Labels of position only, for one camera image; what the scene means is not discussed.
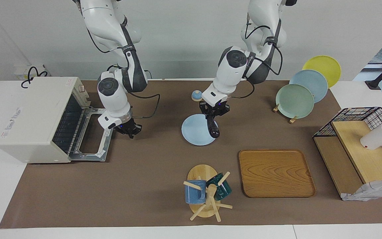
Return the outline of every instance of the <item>brown paper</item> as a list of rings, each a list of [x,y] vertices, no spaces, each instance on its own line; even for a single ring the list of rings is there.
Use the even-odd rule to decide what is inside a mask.
[[[329,91],[306,118],[288,124],[273,113],[275,96],[287,81],[256,85],[245,99],[231,99],[231,111],[216,118],[220,138],[197,147],[185,141],[182,122],[200,113],[191,100],[193,90],[210,82],[150,81],[139,95],[161,94],[156,115],[136,119],[143,130],[135,139],[115,133],[107,162],[28,165],[10,201],[0,228],[23,227],[135,227],[181,225],[349,224],[382,223],[382,198],[367,202],[342,201],[312,136],[340,110]],[[95,107],[102,107],[96,82],[85,82]],[[251,87],[241,83],[237,95]],[[156,99],[128,96],[134,115],[151,115]],[[100,127],[87,133],[87,145],[100,140]],[[317,194],[310,198],[247,198],[241,187],[238,152],[243,149],[299,149],[307,160]],[[232,193],[222,203],[222,222],[196,218],[185,203],[188,171],[208,164],[230,171]]]

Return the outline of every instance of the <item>wire basket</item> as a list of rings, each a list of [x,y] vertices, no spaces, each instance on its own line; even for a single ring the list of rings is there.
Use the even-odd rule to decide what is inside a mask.
[[[342,109],[332,120],[320,129],[313,137],[337,136],[332,122],[334,121],[365,121],[370,130],[382,124],[381,107],[347,108]]]

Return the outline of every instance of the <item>wall outlet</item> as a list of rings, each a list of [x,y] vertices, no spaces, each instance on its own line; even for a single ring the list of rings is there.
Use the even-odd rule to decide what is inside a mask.
[[[50,73],[49,71],[45,68],[44,65],[15,65],[15,71],[14,71],[14,74],[15,76],[17,77],[18,80],[27,80],[28,79],[28,72],[29,72],[29,69],[32,67],[32,66],[35,66],[37,69],[38,69],[38,72],[41,73],[43,71],[46,71],[48,72],[48,75],[47,76],[50,76]],[[36,71],[34,69],[32,69],[31,71],[31,74],[30,74],[30,77],[36,77],[38,76],[36,74]]]

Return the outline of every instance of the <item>teal mug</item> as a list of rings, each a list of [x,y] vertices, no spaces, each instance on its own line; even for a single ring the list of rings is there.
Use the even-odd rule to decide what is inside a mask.
[[[219,181],[223,178],[223,173],[219,173],[218,175],[216,175],[215,177],[209,179],[207,182],[206,182],[206,186],[208,187],[210,184],[214,184],[216,185],[216,193],[215,193],[215,200],[216,201],[220,201],[222,199],[224,199],[225,197],[227,197],[231,192],[232,192],[232,189],[231,187],[229,186],[228,182],[225,180],[223,181],[223,183],[218,186],[218,183]]]

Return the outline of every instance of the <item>yellow plate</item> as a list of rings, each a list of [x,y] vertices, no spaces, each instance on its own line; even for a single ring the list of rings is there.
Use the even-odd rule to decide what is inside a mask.
[[[323,74],[328,82],[328,88],[335,85],[341,76],[341,67],[338,61],[331,56],[315,56],[308,60],[303,70],[315,70]]]

